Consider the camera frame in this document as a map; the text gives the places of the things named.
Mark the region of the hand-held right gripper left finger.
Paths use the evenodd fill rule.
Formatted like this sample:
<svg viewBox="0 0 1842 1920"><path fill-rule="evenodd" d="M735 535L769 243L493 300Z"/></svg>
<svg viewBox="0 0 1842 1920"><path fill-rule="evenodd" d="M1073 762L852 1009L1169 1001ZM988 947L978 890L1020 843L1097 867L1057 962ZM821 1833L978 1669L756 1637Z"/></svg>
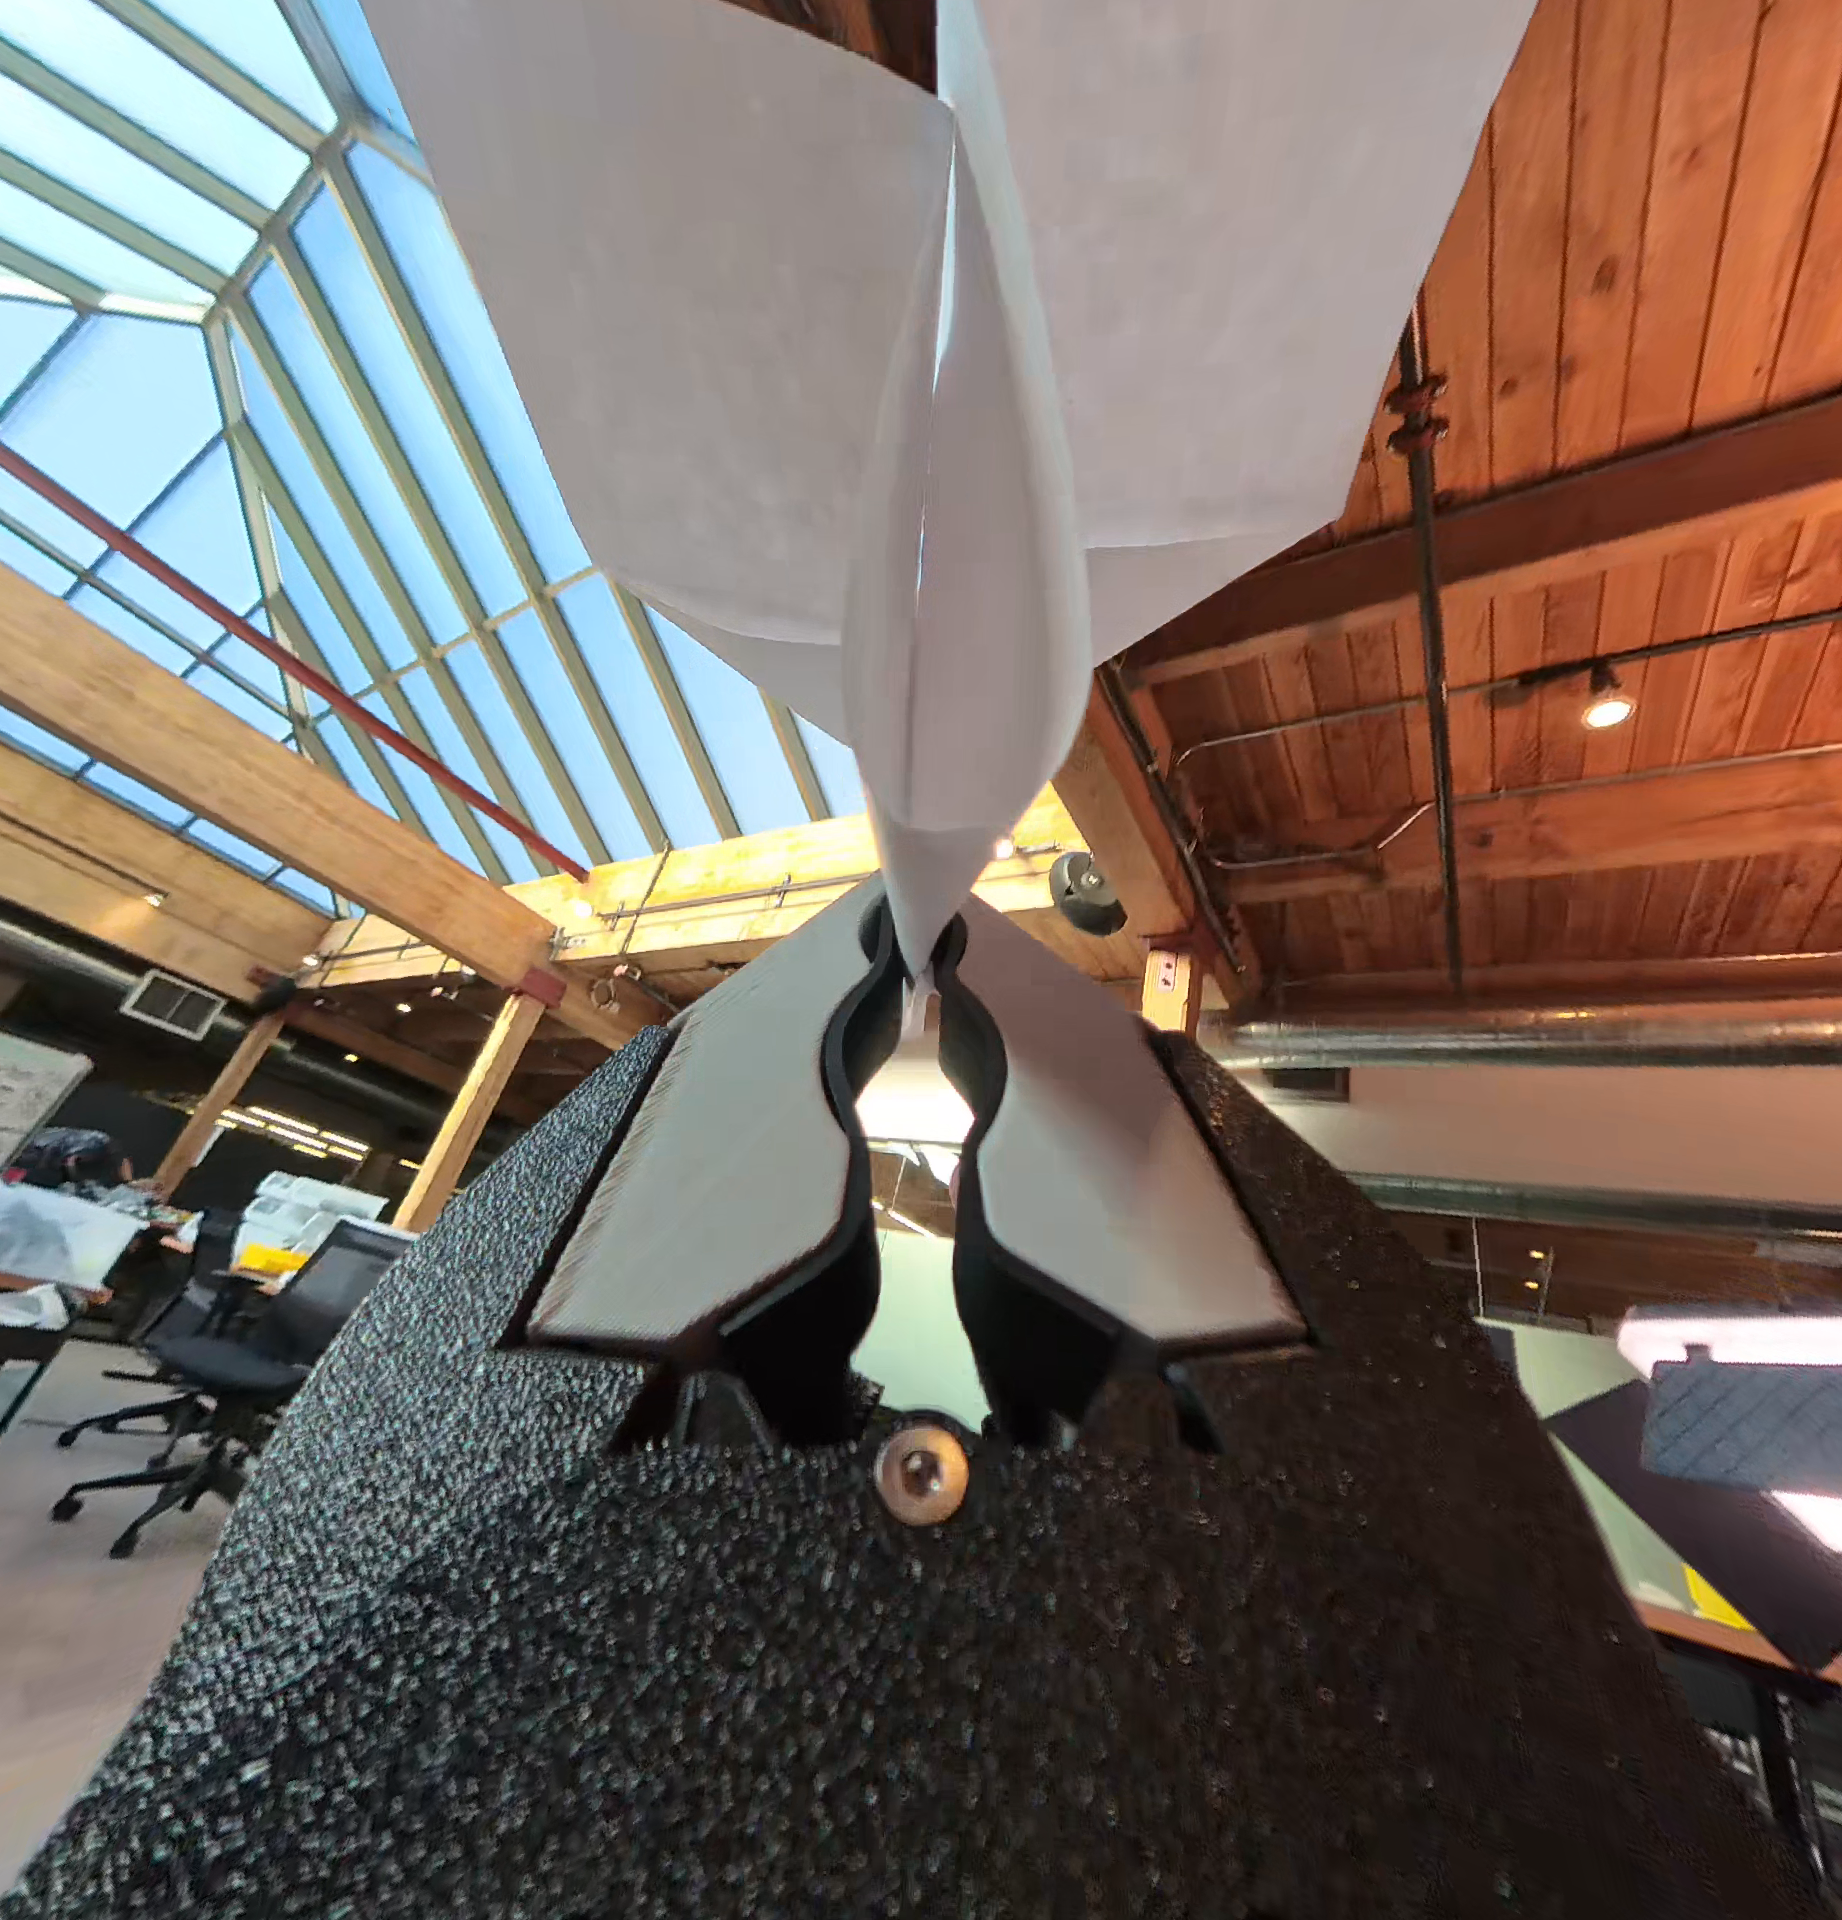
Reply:
<svg viewBox="0 0 1842 1920"><path fill-rule="evenodd" d="M694 1003L527 1305L524 1343L739 1382L789 1447L852 1441L881 1290L859 1097L901 1024L868 878Z"/></svg>

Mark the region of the red ceiling pipe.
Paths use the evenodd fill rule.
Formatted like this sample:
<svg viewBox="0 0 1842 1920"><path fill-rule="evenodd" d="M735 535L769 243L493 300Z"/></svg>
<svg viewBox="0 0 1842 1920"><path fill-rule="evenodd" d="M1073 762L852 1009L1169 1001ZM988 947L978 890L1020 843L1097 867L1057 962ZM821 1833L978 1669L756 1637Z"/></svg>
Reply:
<svg viewBox="0 0 1842 1920"><path fill-rule="evenodd" d="M171 567L156 552L135 539L133 534L129 534L124 527L95 511L86 502L78 499L78 495L68 493L49 474L45 474L40 467L35 467L27 459L24 459L3 442L0 469L18 480L27 493L36 493L40 499L45 499L45 504L60 509L97 539L101 539L105 549L115 551L129 564L137 565L143 573L190 603L196 612L216 620L224 632L242 640L248 648L260 652L277 665L278 673L291 677L311 694L324 698L327 706L331 706L331 712L337 712L345 721L351 721L358 731L374 737L385 749L398 753L408 764L416 764L436 789L473 807L489 821L496 822L506 834L523 843L528 855L550 863L555 869L572 875L572 881L575 883L582 883L588 875L588 867L580 865L570 852L552 845L533 827L507 812L501 803L496 803L472 781L458 777L431 752L421 749L414 739L408 739L406 732L400 732L381 716L365 706L342 686L331 682L331 677L316 671L300 656L291 653L282 640L267 637L250 625L245 617L216 599L208 589L189 580L189 577Z"/></svg>

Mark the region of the black ceiling pipe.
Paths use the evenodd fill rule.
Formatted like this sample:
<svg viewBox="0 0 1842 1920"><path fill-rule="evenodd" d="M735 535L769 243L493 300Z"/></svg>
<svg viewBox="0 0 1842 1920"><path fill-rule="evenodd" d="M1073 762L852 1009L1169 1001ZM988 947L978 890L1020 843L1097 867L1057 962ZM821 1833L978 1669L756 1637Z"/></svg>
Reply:
<svg viewBox="0 0 1842 1920"><path fill-rule="evenodd" d="M1415 294L1397 343L1397 382L1385 406L1395 427L1390 449L1404 462L1414 538L1415 611L1422 643L1424 702L1434 789L1434 842L1441 883L1445 972L1454 999L1464 993L1463 899L1456 845L1456 794L1449 744L1445 619L1434 528L1434 449L1447 420L1440 413L1445 382L1430 368L1428 314Z"/></svg>

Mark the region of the white air vent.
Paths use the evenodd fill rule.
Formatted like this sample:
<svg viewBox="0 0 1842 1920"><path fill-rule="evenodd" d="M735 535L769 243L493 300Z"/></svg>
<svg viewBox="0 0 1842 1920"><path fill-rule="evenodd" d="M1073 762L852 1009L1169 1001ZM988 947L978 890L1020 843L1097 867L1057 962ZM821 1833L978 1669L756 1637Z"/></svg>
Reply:
<svg viewBox="0 0 1842 1920"><path fill-rule="evenodd" d="M230 999L159 969L142 971L122 992L117 1014L159 1033L204 1043L230 1012Z"/></svg>

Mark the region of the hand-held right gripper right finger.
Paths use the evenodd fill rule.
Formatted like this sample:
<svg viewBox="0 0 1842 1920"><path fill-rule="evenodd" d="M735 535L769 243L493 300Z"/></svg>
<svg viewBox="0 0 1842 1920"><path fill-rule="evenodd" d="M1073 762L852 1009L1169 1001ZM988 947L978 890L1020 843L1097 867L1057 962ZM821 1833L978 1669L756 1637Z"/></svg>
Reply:
<svg viewBox="0 0 1842 1920"><path fill-rule="evenodd" d="M1186 1365L1293 1357L1311 1323L1156 1035L982 899L933 986L971 1114L954 1299L994 1427L1054 1443L1114 1380L1154 1380L1183 1438L1214 1443Z"/></svg>

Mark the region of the blue-grey felt panel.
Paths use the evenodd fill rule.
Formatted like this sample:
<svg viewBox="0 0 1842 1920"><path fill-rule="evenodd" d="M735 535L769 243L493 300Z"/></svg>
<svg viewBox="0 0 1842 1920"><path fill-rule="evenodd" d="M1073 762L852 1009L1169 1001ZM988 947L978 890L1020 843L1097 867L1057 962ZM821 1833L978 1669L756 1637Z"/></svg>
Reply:
<svg viewBox="0 0 1842 1920"><path fill-rule="evenodd" d="M1658 1475L1842 1500L1842 1365L1694 1358L1654 1366L1638 1462Z"/></svg>

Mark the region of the black office chair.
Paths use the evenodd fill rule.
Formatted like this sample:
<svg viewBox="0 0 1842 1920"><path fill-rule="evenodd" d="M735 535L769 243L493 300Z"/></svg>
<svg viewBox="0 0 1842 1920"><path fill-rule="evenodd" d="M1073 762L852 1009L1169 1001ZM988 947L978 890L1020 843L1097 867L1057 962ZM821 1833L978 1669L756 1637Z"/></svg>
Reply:
<svg viewBox="0 0 1842 1920"><path fill-rule="evenodd" d="M124 1559L170 1510L189 1512L206 1497L236 1502L285 1405L414 1241L398 1227L341 1216L277 1286L240 1269L189 1284L142 1338L155 1365L146 1384L160 1396L79 1419L57 1443L70 1448L84 1432L115 1434L147 1419L162 1420L165 1438L139 1470L68 1485L49 1509L51 1523L70 1523L95 1493L152 1487L155 1502L109 1546Z"/></svg>

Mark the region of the white paper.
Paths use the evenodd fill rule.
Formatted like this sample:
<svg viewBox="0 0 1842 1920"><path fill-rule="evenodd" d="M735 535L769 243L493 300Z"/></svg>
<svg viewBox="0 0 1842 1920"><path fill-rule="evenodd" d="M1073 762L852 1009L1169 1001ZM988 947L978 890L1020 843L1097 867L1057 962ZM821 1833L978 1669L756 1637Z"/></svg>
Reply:
<svg viewBox="0 0 1842 1920"><path fill-rule="evenodd" d="M367 4L561 496L838 734L907 964L1095 668L1339 518L1532 4ZM960 911L950 959L927 947Z"/></svg>

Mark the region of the silver air duct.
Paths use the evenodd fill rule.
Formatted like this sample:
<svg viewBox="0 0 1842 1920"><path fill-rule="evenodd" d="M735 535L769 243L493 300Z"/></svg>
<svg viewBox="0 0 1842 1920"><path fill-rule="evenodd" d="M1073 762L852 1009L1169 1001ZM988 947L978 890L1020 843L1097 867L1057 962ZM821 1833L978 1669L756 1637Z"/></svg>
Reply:
<svg viewBox="0 0 1842 1920"><path fill-rule="evenodd" d="M1463 1009L1342 1020L1207 1016L1197 1043L1230 1069L1842 1067L1842 995Z"/></svg>

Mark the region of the whiteboard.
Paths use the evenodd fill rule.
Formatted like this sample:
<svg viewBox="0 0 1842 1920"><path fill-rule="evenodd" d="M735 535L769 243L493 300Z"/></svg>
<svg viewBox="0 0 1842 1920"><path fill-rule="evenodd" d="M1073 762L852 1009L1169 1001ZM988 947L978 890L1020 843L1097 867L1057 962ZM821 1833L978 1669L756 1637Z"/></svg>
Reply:
<svg viewBox="0 0 1842 1920"><path fill-rule="evenodd" d="M0 1033L0 1174L90 1070L86 1054Z"/></svg>

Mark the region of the stack of white boxes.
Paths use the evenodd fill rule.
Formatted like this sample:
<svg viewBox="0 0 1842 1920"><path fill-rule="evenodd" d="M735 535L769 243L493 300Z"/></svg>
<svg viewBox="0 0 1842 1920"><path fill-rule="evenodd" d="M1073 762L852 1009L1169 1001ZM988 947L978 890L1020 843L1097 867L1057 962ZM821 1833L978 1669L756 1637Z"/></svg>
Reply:
<svg viewBox="0 0 1842 1920"><path fill-rule="evenodd" d="M246 1201L233 1237L231 1265L262 1279L300 1271L341 1218L376 1222L387 1197L291 1171L267 1171Z"/></svg>

